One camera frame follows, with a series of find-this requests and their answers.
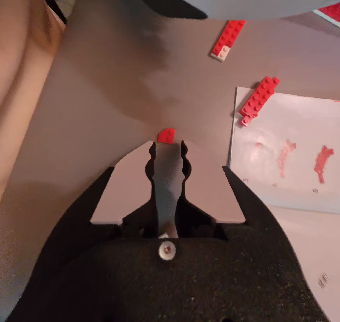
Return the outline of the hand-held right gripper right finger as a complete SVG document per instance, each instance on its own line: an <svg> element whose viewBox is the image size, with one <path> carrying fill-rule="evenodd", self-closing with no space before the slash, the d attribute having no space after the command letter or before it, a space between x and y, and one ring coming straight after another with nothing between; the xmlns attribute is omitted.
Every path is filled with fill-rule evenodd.
<svg viewBox="0 0 340 322"><path fill-rule="evenodd" d="M223 225L240 225L246 218L222 166L206 150L181 141L184 180L175 211L180 238L226 238Z"/></svg>

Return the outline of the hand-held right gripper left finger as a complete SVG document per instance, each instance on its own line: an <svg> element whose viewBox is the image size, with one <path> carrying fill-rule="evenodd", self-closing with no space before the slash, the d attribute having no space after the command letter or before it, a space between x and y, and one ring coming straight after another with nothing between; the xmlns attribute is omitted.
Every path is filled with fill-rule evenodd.
<svg viewBox="0 0 340 322"><path fill-rule="evenodd" d="M158 236L158 211L153 181L156 144L147 141L113 168L90 222L117 225L123 234Z"/></svg>

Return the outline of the long red and white plate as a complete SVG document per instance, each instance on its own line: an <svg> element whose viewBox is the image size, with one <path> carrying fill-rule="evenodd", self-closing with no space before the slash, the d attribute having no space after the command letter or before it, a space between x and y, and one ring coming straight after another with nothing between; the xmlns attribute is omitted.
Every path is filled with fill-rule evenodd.
<svg viewBox="0 0 340 322"><path fill-rule="evenodd" d="M213 47L211 56L216 60L223 62L229 54L245 24L246 20L229 20L215 46Z"/></svg>

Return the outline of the small red wedge plate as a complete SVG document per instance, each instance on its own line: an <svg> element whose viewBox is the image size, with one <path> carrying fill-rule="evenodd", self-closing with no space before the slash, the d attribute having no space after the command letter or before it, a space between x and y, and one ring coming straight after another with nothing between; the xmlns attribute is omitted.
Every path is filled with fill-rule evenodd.
<svg viewBox="0 0 340 322"><path fill-rule="evenodd" d="M166 128L158 135L158 142L173 145L176 129Z"/></svg>

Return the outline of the grey desk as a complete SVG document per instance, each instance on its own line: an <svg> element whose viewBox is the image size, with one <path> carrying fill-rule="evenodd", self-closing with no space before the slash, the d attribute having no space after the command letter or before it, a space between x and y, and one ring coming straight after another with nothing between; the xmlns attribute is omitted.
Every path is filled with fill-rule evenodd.
<svg viewBox="0 0 340 322"><path fill-rule="evenodd" d="M278 91L339 100L339 29L314 13L247 21L224 62L225 22L170 19L140 0L76 0L1 201L1 321L69 206L109 166L165 128L157 144L160 221L181 192L180 141L227 164L237 86L266 75Z"/></svg>

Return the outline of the red brick with white plate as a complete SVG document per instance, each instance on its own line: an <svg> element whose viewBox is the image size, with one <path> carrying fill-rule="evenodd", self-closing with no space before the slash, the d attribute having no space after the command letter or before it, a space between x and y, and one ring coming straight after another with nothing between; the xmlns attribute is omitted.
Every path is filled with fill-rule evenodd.
<svg viewBox="0 0 340 322"><path fill-rule="evenodd" d="M340 3L316 9L312 12L340 28Z"/></svg>

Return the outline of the white instruction booklet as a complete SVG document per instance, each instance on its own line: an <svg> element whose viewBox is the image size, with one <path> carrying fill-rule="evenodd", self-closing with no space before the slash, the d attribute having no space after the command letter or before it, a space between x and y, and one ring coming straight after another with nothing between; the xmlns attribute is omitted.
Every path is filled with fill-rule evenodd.
<svg viewBox="0 0 340 322"><path fill-rule="evenodd" d="M339 214L340 103L275 93L247 127L235 112L229 167L266 205Z"/></svg>

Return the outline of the red stepped plate assembly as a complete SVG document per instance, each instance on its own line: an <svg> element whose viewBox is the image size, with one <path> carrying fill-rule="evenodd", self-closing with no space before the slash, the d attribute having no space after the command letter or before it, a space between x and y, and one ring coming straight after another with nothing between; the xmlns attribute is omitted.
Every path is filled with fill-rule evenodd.
<svg viewBox="0 0 340 322"><path fill-rule="evenodd" d="M276 87L281 80L277 77L266 76L254 89L238 113L242 116L240 125L247 127L249 123L258 116L265 103L275 93Z"/></svg>

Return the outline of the white paper sheet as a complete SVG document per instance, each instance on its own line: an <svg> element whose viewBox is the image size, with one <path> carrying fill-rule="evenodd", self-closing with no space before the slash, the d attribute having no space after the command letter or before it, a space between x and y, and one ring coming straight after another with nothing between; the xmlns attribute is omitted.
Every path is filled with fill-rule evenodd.
<svg viewBox="0 0 340 322"><path fill-rule="evenodd" d="M319 306L340 321L340 216L268 206L287 235Z"/></svg>

